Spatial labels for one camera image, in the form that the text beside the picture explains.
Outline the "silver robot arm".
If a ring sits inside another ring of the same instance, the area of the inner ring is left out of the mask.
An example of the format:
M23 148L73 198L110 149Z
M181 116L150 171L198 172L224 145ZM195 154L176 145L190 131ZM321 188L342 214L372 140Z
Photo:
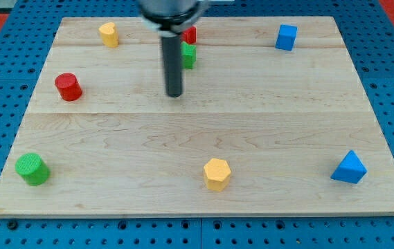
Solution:
M138 0L148 29L160 37L176 37L197 23L210 6L209 0Z

